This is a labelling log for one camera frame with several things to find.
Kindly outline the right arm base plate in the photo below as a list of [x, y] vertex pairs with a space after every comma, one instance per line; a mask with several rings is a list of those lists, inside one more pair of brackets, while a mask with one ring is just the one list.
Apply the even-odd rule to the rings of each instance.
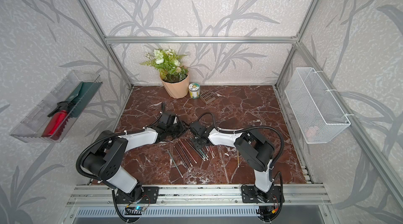
[[255, 186], [242, 185], [241, 196], [243, 203], [284, 203], [280, 186], [272, 185], [268, 192], [262, 192]]

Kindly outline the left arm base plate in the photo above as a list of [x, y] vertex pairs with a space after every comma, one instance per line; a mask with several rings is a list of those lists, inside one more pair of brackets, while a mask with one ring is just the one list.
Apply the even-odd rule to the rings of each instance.
[[159, 189], [157, 186], [136, 187], [130, 193], [125, 193], [118, 189], [115, 201], [117, 204], [156, 204]]

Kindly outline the blue striped pencil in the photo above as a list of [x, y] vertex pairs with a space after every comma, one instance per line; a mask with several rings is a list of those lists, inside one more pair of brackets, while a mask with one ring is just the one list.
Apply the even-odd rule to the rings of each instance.
[[180, 143], [180, 142], [178, 142], [178, 146], [179, 146], [179, 148], [181, 149], [182, 153], [184, 154], [185, 159], [188, 161], [188, 163], [190, 164], [190, 166], [193, 167], [193, 164], [191, 163], [189, 157], [188, 157], [187, 154], [185, 153], [185, 150], [184, 150], [184, 148], [181, 146], [181, 143]]

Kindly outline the blue pencil purple cap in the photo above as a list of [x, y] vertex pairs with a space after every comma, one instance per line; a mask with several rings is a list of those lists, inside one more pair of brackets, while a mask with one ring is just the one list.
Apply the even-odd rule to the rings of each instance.
[[201, 154], [201, 156], [203, 157], [204, 160], [206, 160], [206, 161], [209, 160], [209, 157], [206, 155], [206, 153], [202, 149], [199, 149], [198, 152]]

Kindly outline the red striped pencil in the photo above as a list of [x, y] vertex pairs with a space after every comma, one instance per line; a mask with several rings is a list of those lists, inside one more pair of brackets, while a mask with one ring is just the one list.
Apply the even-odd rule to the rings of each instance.
[[191, 154], [191, 152], [187, 149], [187, 147], [185, 146], [183, 141], [179, 141], [180, 144], [183, 146], [183, 148], [186, 150], [186, 152], [189, 154], [189, 156], [191, 157], [192, 161], [197, 164], [196, 159], [193, 157], [193, 155]]

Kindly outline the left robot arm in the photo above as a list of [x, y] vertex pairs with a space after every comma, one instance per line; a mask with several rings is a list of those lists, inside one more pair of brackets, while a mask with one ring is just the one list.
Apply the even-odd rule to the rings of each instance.
[[161, 113], [155, 123], [138, 131], [113, 133], [105, 130], [78, 156], [76, 170], [84, 177], [132, 194], [140, 184], [122, 167], [125, 154], [141, 146], [157, 144], [169, 137], [173, 140], [179, 138], [187, 129], [187, 123], [168, 111]]

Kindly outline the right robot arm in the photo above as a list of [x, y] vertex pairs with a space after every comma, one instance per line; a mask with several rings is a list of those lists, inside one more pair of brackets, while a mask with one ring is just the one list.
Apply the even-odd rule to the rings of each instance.
[[228, 130], [206, 127], [200, 122], [190, 124], [191, 139], [197, 150], [206, 146], [236, 148], [245, 162], [255, 171], [255, 189], [267, 193], [273, 185], [272, 169], [275, 163], [275, 146], [259, 131], [260, 126]]

